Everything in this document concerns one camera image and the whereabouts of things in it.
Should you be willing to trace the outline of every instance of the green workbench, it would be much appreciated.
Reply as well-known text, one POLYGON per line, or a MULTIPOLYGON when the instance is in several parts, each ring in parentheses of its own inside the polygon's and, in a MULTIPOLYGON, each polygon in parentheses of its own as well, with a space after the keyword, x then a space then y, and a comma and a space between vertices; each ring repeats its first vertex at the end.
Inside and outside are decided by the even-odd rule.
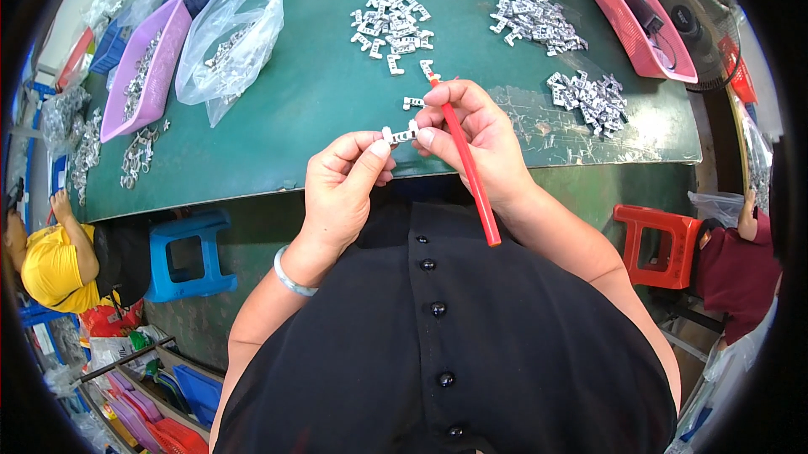
MULTIPOLYGON (((407 129, 415 110, 402 110, 405 96, 430 88, 419 60, 432 59, 444 80, 476 81, 511 117, 528 167, 594 163, 682 162, 702 159, 684 86, 641 78, 594 0, 553 0, 589 42, 588 51, 556 57, 518 40, 511 48, 494 35, 489 17, 498 0, 418 0, 432 15, 421 23, 435 33, 432 51, 404 55, 391 77, 385 60, 373 60, 349 39, 349 15, 367 0, 284 0, 284 29, 272 58, 255 83, 210 128, 203 104, 186 106, 172 86, 165 117, 170 129, 154 145, 151 171, 130 191, 119 185, 123 154, 132 136, 101 148, 90 170, 81 220, 93 221, 218 199, 300 189, 308 158, 337 136, 354 130, 407 129), (624 86, 630 122, 613 140, 592 137, 578 111, 552 105, 546 79, 576 69, 590 78, 613 73, 624 86)), ((383 53, 389 51, 383 47, 383 53)), ((91 112, 106 104, 106 77, 92 74, 91 112)), ((393 152, 397 177, 445 174, 440 160, 422 158, 409 145, 393 152)))

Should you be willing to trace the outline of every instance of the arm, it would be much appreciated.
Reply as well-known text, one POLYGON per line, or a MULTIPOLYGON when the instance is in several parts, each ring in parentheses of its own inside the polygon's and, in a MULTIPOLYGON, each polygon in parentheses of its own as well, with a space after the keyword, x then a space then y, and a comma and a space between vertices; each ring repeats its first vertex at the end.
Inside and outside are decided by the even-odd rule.
POLYGON ((527 248, 586 280, 631 319, 662 363, 678 410, 679 366, 671 346, 634 292, 620 254, 599 231, 536 186, 524 165, 508 115, 470 81, 442 82, 423 99, 429 106, 415 117, 421 131, 413 142, 419 154, 440 157, 469 186, 440 110, 441 105, 451 103, 470 137, 471 154, 491 207, 527 248))
POLYGON ((67 191, 64 189, 57 191, 54 196, 51 196, 50 201, 53 215, 65 228, 67 236, 70 238, 70 245, 76 248, 78 275, 81 277, 82 284, 89 284, 98 276, 98 258, 93 249, 93 242, 74 217, 67 191))
POLYGON ((747 189, 743 197, 743 208, 738 216, 738 235, 752 242, 757 236, 757 219, 754 216, 755 190, 747 189))
MULTIPOLYGON (((306 220, 280 261, 288 278, 301 286, 319 286, 368 220, 371 188, 392 180, 390 170, 395 166, 381 132, 340 136, 309 160, 306 220)), ((227 343, 229 363, 210 430, 210 452, 227 400, 244 370, 264 342, 308 300, 284 286, 273 268, 238 311, 227 343)))

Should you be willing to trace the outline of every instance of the black shirt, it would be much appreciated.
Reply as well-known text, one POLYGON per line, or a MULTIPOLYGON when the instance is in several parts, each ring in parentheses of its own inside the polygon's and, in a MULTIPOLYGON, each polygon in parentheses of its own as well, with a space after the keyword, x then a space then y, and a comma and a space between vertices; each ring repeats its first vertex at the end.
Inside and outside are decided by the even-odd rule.
POLYGON ((651 345, 590 284, 414 204, 372 214, 258 350, 215 452, 662 452, 675 421, 651 345))

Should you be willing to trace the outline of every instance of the yellow shirt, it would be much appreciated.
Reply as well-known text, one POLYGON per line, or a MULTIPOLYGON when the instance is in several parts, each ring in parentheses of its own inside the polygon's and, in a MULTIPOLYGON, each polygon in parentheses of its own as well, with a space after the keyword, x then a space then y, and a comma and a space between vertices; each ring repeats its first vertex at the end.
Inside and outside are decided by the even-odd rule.
MULTIPOLYGON (((96 228, 89 225, 82 228, 92 241, 96 228)), ((82 313, 98 305, 112 306, 109 298, 98 297, 95 280, 82 284, 76 247, 70 245, 70 237, 62 225, 43 228, 28 237, 19 274, 31 298, 57 312, 82 313)))

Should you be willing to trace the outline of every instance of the concrete floor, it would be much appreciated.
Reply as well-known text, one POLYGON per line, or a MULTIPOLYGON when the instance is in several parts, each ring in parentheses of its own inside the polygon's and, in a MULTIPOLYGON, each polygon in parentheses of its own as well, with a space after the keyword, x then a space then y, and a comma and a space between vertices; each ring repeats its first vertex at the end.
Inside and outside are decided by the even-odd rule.
MULTIPOLYGON (((533 178, 572 212, 600 229, 619 250, 625 227, 611 220, 614 204, 656 207, 695 215, 687 191, 696 190, 695 167, 677 164, 569 166, 532 171, 533 178)), ((227 209, 232 228, 219 235, 223 273, 236 273, 236 291, 169 303, 146 303, 150 323, 177 337, 182 352, 212 368, 227 368, 227 336, 250 291, 269 271, 279 247, 303 221, 301 193, 235 199, 227 209)), ((641 298, 646 291, 638 288, 641 298)))

